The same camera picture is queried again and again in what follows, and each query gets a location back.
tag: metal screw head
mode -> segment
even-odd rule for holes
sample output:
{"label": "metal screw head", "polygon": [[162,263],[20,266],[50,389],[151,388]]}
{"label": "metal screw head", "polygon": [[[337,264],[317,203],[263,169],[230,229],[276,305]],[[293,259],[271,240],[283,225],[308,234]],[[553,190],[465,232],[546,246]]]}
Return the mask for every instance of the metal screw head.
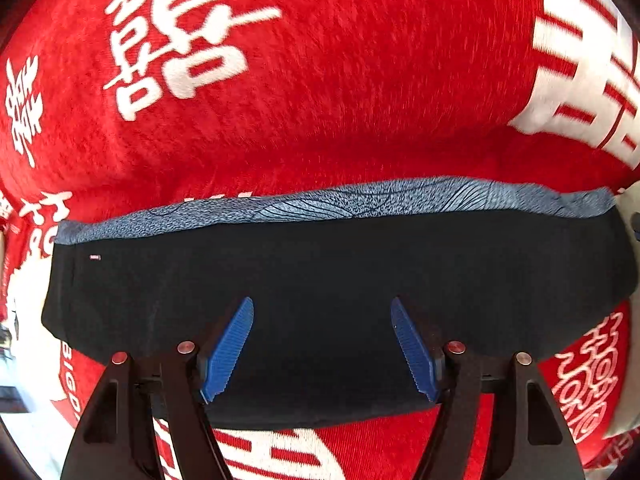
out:
{"label": "metal screw head", "polygon": [[178,352],[181,354],[190,354],[196,345],[193,341],[183,341],[178,345]]}
{"label": "metal screw head", "polygon": [[452,354],[463,354],[466,351],[466,346],[460,341],[449,341],[447,343],[447,350]]}
{"label": "metal screw head", "polygon": [[126,352],[116,352],[111,356],[111,362],[115,365],[121,365],[124,361],[127,360]]}
{"label": "metal screw head", "polygon": [[533,362],[533,359],[526,352],[518,352],[516,354],[516,361],[523,366],[529,366]]}

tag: red fleece blanket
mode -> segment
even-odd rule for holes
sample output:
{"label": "red fleece blanket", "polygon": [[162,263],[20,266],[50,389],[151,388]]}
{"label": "red fleece blanket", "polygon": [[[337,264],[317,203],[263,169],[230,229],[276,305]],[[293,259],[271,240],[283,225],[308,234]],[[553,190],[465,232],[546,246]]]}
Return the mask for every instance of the red fleece blanket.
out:
{"label": "red fleece blanket", "polygon": [[[50,254],[63,218],[188,198],[442,174],[618,190],[640,171],[638,40],[611,0],[37,0],[0,66],[11,268]],[[619,396],[627,305],[594,330],[543,366],[584,463]],[[100,369],[66,352],[73,422]],[[433,417],[281,434],[300,456],[228,435],[227,457],[238,478],[410,478]]]}

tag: blue patterned fabric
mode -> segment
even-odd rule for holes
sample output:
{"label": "blue patterned fabric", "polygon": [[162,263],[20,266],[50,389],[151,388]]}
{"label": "blue patterned fabric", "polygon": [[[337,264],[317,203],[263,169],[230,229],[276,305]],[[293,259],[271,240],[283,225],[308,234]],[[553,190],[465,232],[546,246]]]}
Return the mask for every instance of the blue patterned fabric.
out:
{"label": "blue patterned fabric", "polygon": [[466,177],[415,178],[279,196],[193,200],[95,224],[63,221],[56,243],[140,238],[218,223],[303,222],[489,209],[590,218],[607,212],[614,204],[607,188],[562,194],[537,184]]}

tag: black metal bracket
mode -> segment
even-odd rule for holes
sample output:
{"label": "black metal bracket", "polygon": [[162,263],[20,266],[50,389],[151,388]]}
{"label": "black metal bracket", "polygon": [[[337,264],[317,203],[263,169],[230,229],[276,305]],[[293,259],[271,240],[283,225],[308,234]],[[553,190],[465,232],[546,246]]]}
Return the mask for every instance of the black metal bracket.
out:
{"label": "black metal bracket", "polygon": [[[414,480],[463,480],[483,393],[495,401],[482,480],[584,480],[562,413],[528,354],[488,358],[460,342],[441,344],[418,310],[406,310],[436,362],[442,404]],[[160,356],[114,355],[79,421],[61,480],[163,480],[151,394],[164,397],[182,478],[232,480],[200,395],[203,359],[232,315]]]}

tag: black fabric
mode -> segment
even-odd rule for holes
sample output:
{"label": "black fabric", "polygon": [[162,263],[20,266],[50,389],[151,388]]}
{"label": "black fabric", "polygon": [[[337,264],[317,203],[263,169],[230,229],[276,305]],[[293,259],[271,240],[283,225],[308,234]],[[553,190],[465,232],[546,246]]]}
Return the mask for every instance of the black fabric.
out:
{"label": "black fabric", "polygon": [[313,428],[428,407],[391,327],[396,294],[477,352],[547,358],[628,298],[636,275],[615,208],[218,224],[56,245],[42,322],[107,363],[172,348],[249,295],[254,328],[210,421]]}

